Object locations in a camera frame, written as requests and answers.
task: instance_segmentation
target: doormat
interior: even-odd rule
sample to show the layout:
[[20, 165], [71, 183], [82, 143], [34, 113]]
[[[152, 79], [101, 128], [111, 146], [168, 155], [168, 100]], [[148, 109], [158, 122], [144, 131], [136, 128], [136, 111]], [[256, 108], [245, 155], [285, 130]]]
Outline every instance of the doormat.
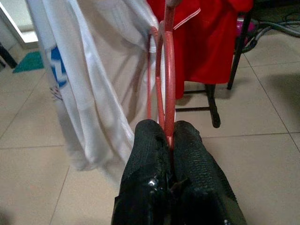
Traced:
[[30, 52], [24, 59], [17, 65], [13, 73], [20, 73], [24, 71], [31, 71], [35, 69], [44, 68], [41, 53], [40, 52]]

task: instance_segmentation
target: hanger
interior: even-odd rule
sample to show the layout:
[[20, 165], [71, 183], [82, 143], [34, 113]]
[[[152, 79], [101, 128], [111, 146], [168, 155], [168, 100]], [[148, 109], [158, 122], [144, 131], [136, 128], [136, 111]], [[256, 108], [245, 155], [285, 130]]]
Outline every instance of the hanger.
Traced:
[[[158, 123], [165, 132], [166, 139], [171, 149], [173, 149], [173, 133], [175, 120], [175, 60], [173, 44], [173, 22], [175, 8], [182, 0], [165, 0], [165, 17], [159, 23], [158, 30], [151, 27], [148, 39], [148, 98], [147, 116], [151, 118], [151, 69], [150, 69], [150, 38], [153, 36], [156, 45], [156, 65], [155, 65], [155, 86], [157, 94]], [[161, 92], [160, 65], [162, 47], [165, 51], [165, 112]]]

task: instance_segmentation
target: chair leg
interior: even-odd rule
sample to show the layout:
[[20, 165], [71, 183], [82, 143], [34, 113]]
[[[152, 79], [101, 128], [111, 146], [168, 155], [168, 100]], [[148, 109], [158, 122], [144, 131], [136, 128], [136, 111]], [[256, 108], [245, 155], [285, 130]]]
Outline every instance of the chair leg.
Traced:
[[3, 47], [1, 43], [0, 43], [0, 55], [11, 68], [15, 68], [18, 65], [14, 60], [14, 58], [9, 54], [9, 52]]
[[231, 74], [230, 74], [230, 79], [229, 79], [229, 82], [228, 82], [228, 85], [227, 85], [228, 90], [231, 90], [231, 88], [233, 86], [233, 81], [234, 81], [234, 78], [235, 78], [235, 74], [236, 74], [236, 71], [238, 69], [238, 65], [239, 65], [239, 62], [240, 62], [240, 56], [242, 54], [245, 39], [246, 39], [246, 35], [248, 33], [249, 24], [250, 24], [250, 21], [251, 21], [251, 15], [252, 15], [252, 13], [250, 11], [245, 15], [245, 18], [244, 18], [242, 32], [241, 32], [241, 35], [240, 35], [240, 42], [239, 42], [237, 50], [235, 52], [235, 56], [234, 56], [234, 60], [233, 60], [233, 64], [232, 64], [232, 69], [231, 69]]
[[211, 121], [214, 128], [219, 128], [221, 125], [220, 116], [218, 113], [218, 109], [215, 102], [215, 84], [206, 84], [205, 90], [207, 93], [207, 100], [210, 107], [210, 115], [211, 115]]

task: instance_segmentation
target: white cloth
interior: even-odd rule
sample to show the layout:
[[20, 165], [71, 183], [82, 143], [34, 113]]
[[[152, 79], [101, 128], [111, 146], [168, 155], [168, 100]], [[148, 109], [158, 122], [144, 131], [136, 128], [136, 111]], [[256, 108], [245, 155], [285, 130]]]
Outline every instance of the white cloth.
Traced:
[[[100, 167], [119, 181], [133, 147], [132, 128], [146, 118], [146, 46], [150, 27], [158, 27], [154, 14], [144, 0], [27, 3], [72, 165]], [[161, 74], [164, 81], [164, 63]]]

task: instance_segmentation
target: red shirt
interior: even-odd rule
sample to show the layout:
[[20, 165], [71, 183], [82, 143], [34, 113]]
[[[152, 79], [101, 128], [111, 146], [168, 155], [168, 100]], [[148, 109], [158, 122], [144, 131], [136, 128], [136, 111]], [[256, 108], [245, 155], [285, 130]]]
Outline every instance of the red shirt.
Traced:
[[[148, 0], [159, 21], [165, 1]], [[227, 83], [230, 76], [236, 21], [239, 12], [251, 9], [253, 0], [183, 0], [175, 9], [174, 51], [176, 98], [184, 81]]]

